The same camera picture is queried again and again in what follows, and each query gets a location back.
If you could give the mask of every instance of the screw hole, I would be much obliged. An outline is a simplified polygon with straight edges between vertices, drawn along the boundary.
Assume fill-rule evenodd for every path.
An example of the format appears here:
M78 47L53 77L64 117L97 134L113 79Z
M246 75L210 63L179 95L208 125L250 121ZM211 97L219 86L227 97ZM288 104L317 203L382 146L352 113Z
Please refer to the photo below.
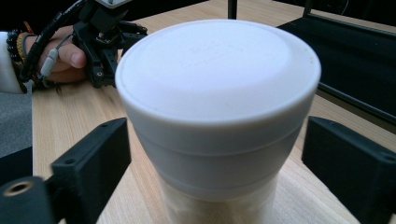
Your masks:
M30 189L33 186L33 183L30 181L22 181L20 183L16 183L4 191L4 196L11 197L21 193L24 193L26 190Z
M73 164L73 163L75 163L75 160L74 159L68 159L64 163L65 164Z

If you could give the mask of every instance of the beaded bracelet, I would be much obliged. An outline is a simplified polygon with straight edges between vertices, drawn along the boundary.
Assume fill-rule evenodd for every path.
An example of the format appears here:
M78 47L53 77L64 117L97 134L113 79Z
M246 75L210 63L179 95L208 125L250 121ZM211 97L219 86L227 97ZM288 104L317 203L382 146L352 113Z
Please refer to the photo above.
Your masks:
M23 64L23 60L20 54L18 53L18 47L17 47L17 40L20 33L21 30L12 30L7 34L7 44L8 44L7 50L9 56L11 57L11 60L17 65Z

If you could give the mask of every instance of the finger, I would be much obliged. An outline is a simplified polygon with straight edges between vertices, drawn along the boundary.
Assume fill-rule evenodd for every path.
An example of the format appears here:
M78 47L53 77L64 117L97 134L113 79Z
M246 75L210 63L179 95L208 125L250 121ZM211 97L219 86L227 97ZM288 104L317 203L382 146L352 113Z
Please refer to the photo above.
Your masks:
M70 68L62 72L51 73L47 80L57 83L71 83L78 82L85 79L84 70L81 68Z
M59 48L59 58L75 68L82 68L87 63L85 53L74 44L65 44Z

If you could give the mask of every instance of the wooden table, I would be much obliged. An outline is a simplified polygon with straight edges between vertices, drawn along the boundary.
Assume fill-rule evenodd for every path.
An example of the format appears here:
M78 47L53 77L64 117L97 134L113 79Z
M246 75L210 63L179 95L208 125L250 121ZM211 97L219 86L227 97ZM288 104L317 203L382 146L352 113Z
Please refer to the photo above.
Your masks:
M203 19L227 18L227 0L211 0L137 22L150 33ZM269 0L238 2L238 20L278 26L303 15L301 7ZM316 96L311 116L338 121L396 151L396 136ZM126 117L117 90L88 81L33 94L34 174L48 178L50 164L99 124ZM128 121L133 161L98 223L167 223L156 174ZM280 171L273 223L359 223L302 164L305 126Z

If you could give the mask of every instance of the black 3d-printed part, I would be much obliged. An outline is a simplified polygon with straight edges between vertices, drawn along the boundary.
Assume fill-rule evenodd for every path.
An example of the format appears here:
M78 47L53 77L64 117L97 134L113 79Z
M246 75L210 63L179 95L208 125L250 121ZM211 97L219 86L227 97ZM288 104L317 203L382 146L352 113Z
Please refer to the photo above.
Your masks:
M126 118L96 127L52 164L53 175L0 187L0 223L95 223L131 163Z
M360 223L389 223L395 152L337 122L309 117L302 159Z
M64 189L56 217L95 223L130 163L126 119L99 125L51 165L49 188Z

